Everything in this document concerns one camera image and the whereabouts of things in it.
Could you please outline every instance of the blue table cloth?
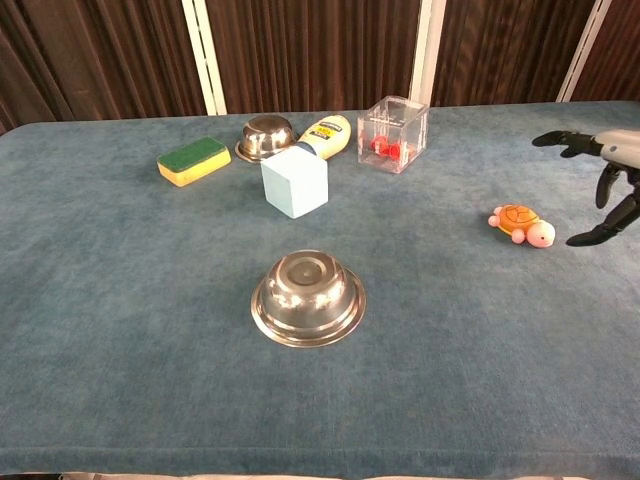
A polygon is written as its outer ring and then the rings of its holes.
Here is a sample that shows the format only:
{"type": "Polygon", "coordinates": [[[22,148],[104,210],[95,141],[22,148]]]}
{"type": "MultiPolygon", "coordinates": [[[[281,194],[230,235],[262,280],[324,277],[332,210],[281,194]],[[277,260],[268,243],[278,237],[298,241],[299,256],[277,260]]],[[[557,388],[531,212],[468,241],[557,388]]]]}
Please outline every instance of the blue table cloth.
{"type": "MultiPolygon", "coordinates": [[[[323,115],[285,114],[298,131],[323,115]]],[[[567,247],[604,218],[604,162],[531,146],[640,129],[639,104],[433,109],[397,176],[359,165],[354,135],[329,203],[297,220],[238,159],[183,189],[159,175],[158,155],[231,149],[248,118],[0,138],[0,473],[640,476],[640,222],[567,247]],[[552,248],[487,225],[513,202],[556,226],[552,248]],[[297,350],[249,300],[305,248],[356,272],[368,310],[297,350]]]]}

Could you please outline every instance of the transparent cube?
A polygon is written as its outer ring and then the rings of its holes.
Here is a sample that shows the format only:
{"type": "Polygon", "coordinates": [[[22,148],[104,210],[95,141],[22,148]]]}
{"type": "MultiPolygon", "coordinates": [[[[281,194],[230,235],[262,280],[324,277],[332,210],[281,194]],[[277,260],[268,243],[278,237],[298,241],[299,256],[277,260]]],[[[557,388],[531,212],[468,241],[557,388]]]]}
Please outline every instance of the transparent cube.
{"type": "Polygon", "coordinates": [[[358,116],[358,162],[400,173],[427,146],[429,107],[388,96],[358,116]]]}

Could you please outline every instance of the yellow sponge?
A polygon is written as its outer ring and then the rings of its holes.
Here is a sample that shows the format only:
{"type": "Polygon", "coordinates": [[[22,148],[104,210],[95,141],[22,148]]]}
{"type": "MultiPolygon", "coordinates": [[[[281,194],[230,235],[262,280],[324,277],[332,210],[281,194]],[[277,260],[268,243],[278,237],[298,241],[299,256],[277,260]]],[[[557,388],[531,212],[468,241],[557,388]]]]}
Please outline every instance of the yellow sponge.
{"type": "Polygon", "coordinates": [[[171,183],[184,187],[230,162],[227,147],[211,137],[204,137],[158,157],[158,169],[171,183]]]}

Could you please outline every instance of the stainless steel bowl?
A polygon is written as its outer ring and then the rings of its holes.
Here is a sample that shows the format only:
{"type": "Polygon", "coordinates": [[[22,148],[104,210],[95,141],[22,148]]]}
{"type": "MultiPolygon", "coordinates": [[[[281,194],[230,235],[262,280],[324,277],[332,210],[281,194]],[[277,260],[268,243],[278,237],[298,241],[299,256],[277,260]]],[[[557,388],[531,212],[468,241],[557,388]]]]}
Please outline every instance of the stainless steel bowl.
{"type": "Polygon", "coordinates": [[[259,163],[293,145],[296,136],[289,121],[280,115],[259,115],[244,124],[236,154],[251,163],[259,163]]]}
{"type": "Polygon", "coordinates": [[[360,279],[316,250],[280,259],[251,297],[251,315],[258,328],[290,347],[337,342],[356,328],[365,308],[360,279]]]}

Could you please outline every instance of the brown curtain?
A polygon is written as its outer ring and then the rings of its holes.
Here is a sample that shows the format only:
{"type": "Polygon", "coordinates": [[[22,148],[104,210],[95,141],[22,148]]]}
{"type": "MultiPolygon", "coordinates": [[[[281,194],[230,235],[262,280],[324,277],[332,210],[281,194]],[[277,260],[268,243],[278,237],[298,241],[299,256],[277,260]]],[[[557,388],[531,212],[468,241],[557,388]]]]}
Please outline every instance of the brown curtain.
{"type": "Polygon", "coordinates": [[[0,48],[0,133],[206,113],[180,0],[3,0],[0,48]]]}
{"type": "Polygon", "coordinates": [[[640,101],[640,0],[613,0],[571,100],[640,101]]]}
{"type": "Polygon", "coordinates": [[[368,108],[408,96],[420,0],[207,0],[227,110],[368,108]]]}
{"type": "Polygon", "coordinates": [[[594,0],[447,0],[432,104],[555,101],[594,0]]]}

